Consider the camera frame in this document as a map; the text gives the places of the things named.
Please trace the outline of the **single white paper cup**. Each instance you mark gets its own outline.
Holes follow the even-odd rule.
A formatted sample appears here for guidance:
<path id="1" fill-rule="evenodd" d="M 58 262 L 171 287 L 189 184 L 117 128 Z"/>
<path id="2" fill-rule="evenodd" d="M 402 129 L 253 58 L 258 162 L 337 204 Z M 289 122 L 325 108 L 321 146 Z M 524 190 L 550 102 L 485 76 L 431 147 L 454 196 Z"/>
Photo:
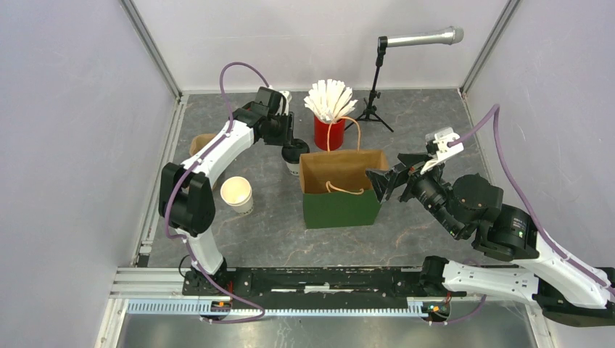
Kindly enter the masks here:
<path id="1" fill-rule="evenodd" d="M 286 166 L 292 175 L 298 176 L 300 174 L 299 162 L 286 162 Z"/>

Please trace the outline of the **green paper bag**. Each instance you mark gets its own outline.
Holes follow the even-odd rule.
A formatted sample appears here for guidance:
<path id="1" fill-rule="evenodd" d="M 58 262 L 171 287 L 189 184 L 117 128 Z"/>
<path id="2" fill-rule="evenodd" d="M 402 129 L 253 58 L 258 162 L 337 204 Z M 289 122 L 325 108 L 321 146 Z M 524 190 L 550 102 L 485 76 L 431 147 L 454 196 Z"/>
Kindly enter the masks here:
<path id="1" fill-rule="evenodd" d="M 373 225 L 381 209 L 366 169 L 386 170 L 385 153 L 362 149 L 322 150 L 300 156 L 300 187 L 306 228 Z"/>

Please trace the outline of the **white paper cup stack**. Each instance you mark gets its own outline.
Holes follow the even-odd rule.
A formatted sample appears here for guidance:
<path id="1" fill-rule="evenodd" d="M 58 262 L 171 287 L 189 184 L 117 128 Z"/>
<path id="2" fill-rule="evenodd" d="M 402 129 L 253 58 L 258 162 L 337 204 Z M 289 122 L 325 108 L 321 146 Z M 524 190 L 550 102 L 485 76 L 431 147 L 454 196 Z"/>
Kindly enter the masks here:
<path id="1" fill-rule="evenodd" d="M 252 187 L 246 178 L 228 178 L 220 188 L 222 200 L 240 215 L 248 215 L 253 210 Z"/>

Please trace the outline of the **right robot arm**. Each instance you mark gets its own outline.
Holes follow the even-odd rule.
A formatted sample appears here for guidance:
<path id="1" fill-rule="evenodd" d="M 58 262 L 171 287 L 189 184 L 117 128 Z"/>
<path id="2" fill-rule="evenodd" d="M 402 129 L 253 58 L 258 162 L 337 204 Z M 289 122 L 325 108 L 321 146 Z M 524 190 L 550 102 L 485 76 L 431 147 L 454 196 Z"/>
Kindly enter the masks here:
<path id="1" fill-rule="evenodd" d="M 448 183 L 444 167 L 428 168 L 426 154 L 400 154 L 389 170 L 368 169 L 366 176 L 380 202 L 402 188 L 401 202 L 418 200 L 456 240 L 470 240 L 483 255 L 509 262 L 509 269 L 464 265 L 429 256 L 418 284 L 423 293 L 492 295 L 539 307 L 542 314 L 572 327 L 614 324 L 614 269 L 586 267 L 562 257 L 541 235 L 531 216 L 503 203 L 503 190 L 478 174 Z"/>

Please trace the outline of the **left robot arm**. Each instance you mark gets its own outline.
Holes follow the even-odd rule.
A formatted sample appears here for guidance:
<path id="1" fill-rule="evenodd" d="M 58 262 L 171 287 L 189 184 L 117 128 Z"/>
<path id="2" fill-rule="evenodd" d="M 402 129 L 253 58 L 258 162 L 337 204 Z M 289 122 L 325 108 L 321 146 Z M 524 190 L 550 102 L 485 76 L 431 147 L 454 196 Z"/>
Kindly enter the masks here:
<path id="1" fill-rule="evenodd" d="M 228 276 L 221 271 L 225 260 L 210 226 L 216 208 L 212 185 L 224 170 L 258 141 L 289 147 L 293 140 L 294 115 L 291 95 L 261 87 L 254 101 L 235 109 L 223 129 L 195 155 L 181 164 L 167 163 L 161 172 L 158 210 L 165 220 L 169 239 L 180 239 L 193 267 L 202 275 L 200 286 L 210 295 L 222 294 Z"/>

